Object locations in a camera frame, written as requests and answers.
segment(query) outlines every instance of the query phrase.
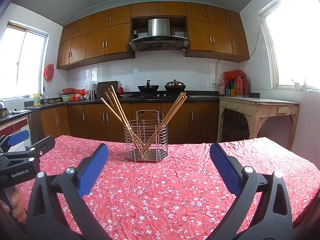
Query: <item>table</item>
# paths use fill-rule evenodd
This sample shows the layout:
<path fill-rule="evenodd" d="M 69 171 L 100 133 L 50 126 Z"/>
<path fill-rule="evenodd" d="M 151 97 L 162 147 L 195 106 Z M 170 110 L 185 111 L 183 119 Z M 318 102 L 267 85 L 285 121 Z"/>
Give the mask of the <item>table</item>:
<path fill-rule="evenodd" d="M 244 114 L 249 126 L 249 139 L 257 137 L 260 128 L 270 116 L 288 115 L 292 125 L 287 149 L 291 150 L 299 114 L 299 103 L 267 98 L 219 97 L 219 99 L 218 142 L 221 142 L 222 139 L 223 112 L 225 109 Z"/>

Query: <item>human hand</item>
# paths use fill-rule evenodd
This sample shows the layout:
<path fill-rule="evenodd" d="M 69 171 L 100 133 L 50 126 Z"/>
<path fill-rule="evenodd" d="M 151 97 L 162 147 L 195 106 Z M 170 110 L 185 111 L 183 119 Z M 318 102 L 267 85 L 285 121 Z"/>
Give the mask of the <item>human hand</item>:
<path fill-rule="evenodd" d="M 20 190 L 17 187 L 11 195 L 11 202 L 12 202 L 12 205 L 15 206 L 15 208 L 12 211 L 13 217 L 17 218 L 18 222 L 20 223 L 26 221 L 27 214 L 23 208 L 22 195 Z M 6 203 L 0 200 L 0 205 L 2 206 L 2 208 L 6 213 L 9 213 L 10 208 L 7 206 Z"/>

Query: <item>cabinet door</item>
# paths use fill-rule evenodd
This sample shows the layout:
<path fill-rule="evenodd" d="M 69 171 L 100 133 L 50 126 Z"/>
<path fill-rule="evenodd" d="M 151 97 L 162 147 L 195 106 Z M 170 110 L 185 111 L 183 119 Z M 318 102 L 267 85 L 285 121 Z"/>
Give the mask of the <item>cabinet door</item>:
<path fill-rule="evenodd" d="M 76 26 L 76 22 L 72 22 L 72 23 L 63 27 L 63 30 L 61 33 L 61 38 L 60 38 L 60 43 L 63 43 L 65 41 L 72 39 L 75 26 Z"/>
<path fill-rule="evenodd" d="M 190 103 L 189 143 L 214 143 L 217 141 L 219 102 Z"/>
<path fill-rule="evenodd" d="M 72 40 L 65 41 L 59 45 L 57 67 L 69 64 Z"/>
<path fill-rule="evenodd" d="M 73 31 L 73 38 L 89 32 L 91 15 L 77 20 L 75 29 Z"/>
<path fill-rule="evenodd" d="M 136 120 L 136 113 L 138 110 L 157 110 L 160 112 L 160 103 L 132 103 L 131 104 L 131 118 Z M 144 112 L 139 119 L 154 120 L 156 117 L 151 112 Z"/>
<path fill-rule="evenodd" d="M 245 33 L 229 28 L 233 55 L 249 58 L 248 44 Z"/>
<path fill-rule="evenodd" d="M 84 105 L 88 138 L 108 141 L 107 120 L 104 104 Z"/>
<path fill-rule="evenodd" d="M 107 28 L 109 22 L 110 9 L 92 14 L 89 32 Z"/>
<path fill-rule="evenodd" d="M 224 14 L 226 15 L 229 28 L 244 31 L 240 14 L 233 11 L 225 10 L 225 9 L 224 9 Z"/>
<path fill-rule="evenodd" d="M 161 103 L 161 119 L 169 112 L 173 103 Z M 190 103 L 183 103 L 168 123 L 168 143 L 189 143 Z"/>
<path fill-rule="evenodd" d="M 207 11 L 204 4 L 186 2 L 187 20 L 208 23 Z"/>
<path fill-rule="evenodd" d="M 159 2 L 159 16 L 187 16 L 184 2 Z"/>
<path fill-rule="evenodd" d="M 56 116 L 56 109 L 46 109 L 41 111 L 42 123 L 45 136 L 59 137 L 58 120 Z"/>
<path fill-rule="evenodd" d="M 131 120 L 131 104 L 124 103 L 121 104 L 125 116 L 128 121 Z M 107 129 L 110 142 L 125 142 L 124 140 L 124 128 L 122 123 L 106 108 L 106 120 Z"/>
<path fill-rule="evenodd" d="M 88 33 L 85 58 L 104 55 L 106 46 L 107 28 Z"/>
<path fill-rule="evenodd" d="M 87 38 L 88 34 L 86 33 L 72 39 L 69 63 L 84 59 Z"/>
<path fill-rule="evenodd" d="M 135 3 L 132 5 L 131 18 L 158 16 L 158 2 Z"/>
<path fill-rule="evenodd" d="M 220 26 L 220 25 L 215 25 L 215 24 L 210 24 L 210 27 L 211 27 L 213 51 L 232 54 L 229 28 Z"/>
<path fill-rule="evenodd" d="M 57 107 L 56 113 L 58 119 L 59 135 L 71 135 L 67 106 Z"/>
<path fill-rule="evenodd" d="M 130 23 L 108 27 L 104 54 L 128 51 Z"/>
<path fill-rule="evenodd" d="M 222 8 L 206 5 L 209 23 L 228 27 L 226 16 Z"/>
<path fill-rule="evenodd" d="M 189 22 L 189 43 L 190 49 L 194 50 L 213 50 L 211 29 L 209 23 Z"/>
<path fill-rule="evenodd" d="M 108 27 L 129 23 L 131 16 L 131 4 L 112 8 L 109 15 Z"/>
<path fill-rule="evenodd" d="M 68 106 L 68 118 L 71 135 L 78 138 L 88 138 L 87 126 L 85 124 L 84 105 Z"/>

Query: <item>white tiled wall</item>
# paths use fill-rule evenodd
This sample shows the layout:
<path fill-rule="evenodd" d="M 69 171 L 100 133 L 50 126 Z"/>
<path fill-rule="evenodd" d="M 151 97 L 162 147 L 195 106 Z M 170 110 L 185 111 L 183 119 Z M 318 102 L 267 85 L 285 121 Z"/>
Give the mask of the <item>white tiled wall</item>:
<path fill-rule="evenodd" d="M 56 69 L 62 26 L 28 9 L 11 3 L 0 19 L 0 42 L 9 20 L 23 23 L 49 33 L 44 66 L 54 64 L 54 75 L 51 82 L 47 82 L 44 79 L 44 86 L 46 96 L 49 96 L 49 98 L 59 97 L 62 93 L 61 89 L 67 87 L 67 71 Z M 32 98 L 9 99 L 4 101 L 4 105 L 9 109 L 17 108 L 19 110 L 24 109 L 24 101 L 30 100 L 32 100 Z"/>
<path fill-rule="evenodd" d="M 251 55 L 257 42 L 259 20 L 257 12 L 272 0 L 252 0 L 240 16 Z M 320 94 L 291 90 L 273 90 L 265 40 L 260 29 L 257 48 L 253 56 L 240 66 L 250 80 L 251 92 L 260 93 L 261 98 L 272 98 L 300 103 L 292 151 L 313 162 L 320 169 Z M 286 147 L 291 120 L 288 116 L 270 117 L 260 130 L 260 136 Z"/>
<path fill-rule="evenodd" d="M 147 79 L 151 84 L 164 85 L 177 79 L 186 84 L 186 90 L 217 90 L 211 88 L 216 72 L 216 59 L 185 57 L 184 50 L 162 50 L 136 52 L 134 59 L 103 62 L 73 70 L 68 70 L 68 87 L 84 88 L 92 80 L 92 69 L 97 68 L 97 82 L 118 80 L 124 91 L 138 91 L 137 86 L 144 85 Z M 218 62 L 217 82 L 221 82 L 223 73 L 239 69 L 239 63 Z"/>

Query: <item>backsplash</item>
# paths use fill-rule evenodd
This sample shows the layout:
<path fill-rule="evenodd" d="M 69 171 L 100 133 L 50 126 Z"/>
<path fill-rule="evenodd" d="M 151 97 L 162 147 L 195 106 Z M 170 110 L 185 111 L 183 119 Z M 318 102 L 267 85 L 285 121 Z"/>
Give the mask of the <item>backsplash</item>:
<path fill-rule="evenodd" d="M 185 57 L 184 50 L 162 50 L 136 52 L 134 59 L 124 59 L 88 65 L 68 70 L 67 87 L 82 89 L 89 81 L 118 80 L 124 91 L 138 91 L 137 86 L 146 84 L 164 85 L 177 79 L 184 82 L 186 90 L 217 90 L 211 88 L 215 82 L 217 59 Z M 239 63 L 220 60 L 217 69 L 217 83 L 223 73 L 239 69 Z"/>

